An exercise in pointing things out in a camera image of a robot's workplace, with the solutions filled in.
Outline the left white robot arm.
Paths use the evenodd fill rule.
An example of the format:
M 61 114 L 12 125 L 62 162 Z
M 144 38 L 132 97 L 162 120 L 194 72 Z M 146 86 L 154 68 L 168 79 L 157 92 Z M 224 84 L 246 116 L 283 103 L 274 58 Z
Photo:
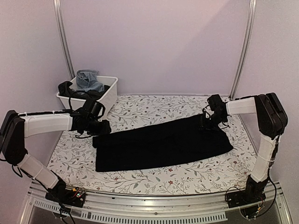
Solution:
M 22 174 L 39 182 L 60 203 L 69 199 L 66 183 L 26 149 L 25 140 L 38 135 L 73 131 L 89 136 L 111 132 L 107 120 L 97 115 L 65 109 L 62 111 L 17 113 L 7 112 L 0 128 L 0 151 L 4 160 Z

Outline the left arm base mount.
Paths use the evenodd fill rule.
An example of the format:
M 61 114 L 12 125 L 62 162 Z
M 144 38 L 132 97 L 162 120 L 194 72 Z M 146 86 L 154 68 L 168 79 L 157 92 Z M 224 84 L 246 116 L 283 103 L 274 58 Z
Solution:
M 85 203 L 86 191 L 79 187 L 66 188 L 66 183 L 59 178 L 52 189 L 47 189 L 45 198 L 50 201 L 82 208 Z

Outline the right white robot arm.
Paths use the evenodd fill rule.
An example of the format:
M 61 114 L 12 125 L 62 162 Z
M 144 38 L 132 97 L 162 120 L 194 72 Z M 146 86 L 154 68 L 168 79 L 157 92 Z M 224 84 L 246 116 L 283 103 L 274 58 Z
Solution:
M 254 184 L 268 182 L 268 171 L 275 161 L 280 136 L 288 123 L 286 112 L 273 92 L 228 102 L 223 102 L 218 94 L 214 94 L 207 99 L 207 103 L 213 114 L 204 119 L 204 125 L 217 126 L 227 122 L 229 115 L 255 114 L 257 117 L 261 133 L 260 146 L 256 163 L 247 180 L 251 186 L 244 190 L 241 196 L 245 203 L 252 203 L 260 195 L 259 188 Z

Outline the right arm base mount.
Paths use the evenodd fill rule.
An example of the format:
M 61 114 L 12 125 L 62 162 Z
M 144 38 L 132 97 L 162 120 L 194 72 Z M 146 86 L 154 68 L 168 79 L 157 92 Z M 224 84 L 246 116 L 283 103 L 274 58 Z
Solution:
M 262 182 L 256 182 L 249 175 L 246 181 L 245 190 L 238 190 L 225 194 L 225 201 L 228 203 L 228 207 L 234 208 L 265 200 L 266 196 L 264 189 L 268 181 L 269 178 L 266 178 Z

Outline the black t-shirt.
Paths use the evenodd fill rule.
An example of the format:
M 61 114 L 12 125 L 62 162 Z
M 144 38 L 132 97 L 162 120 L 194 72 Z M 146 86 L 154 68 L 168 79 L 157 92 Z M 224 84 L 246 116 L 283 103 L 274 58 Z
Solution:
M 96 172 L 170 167 L 233 149 L 227 134 L 203 114 L 93 138 Z

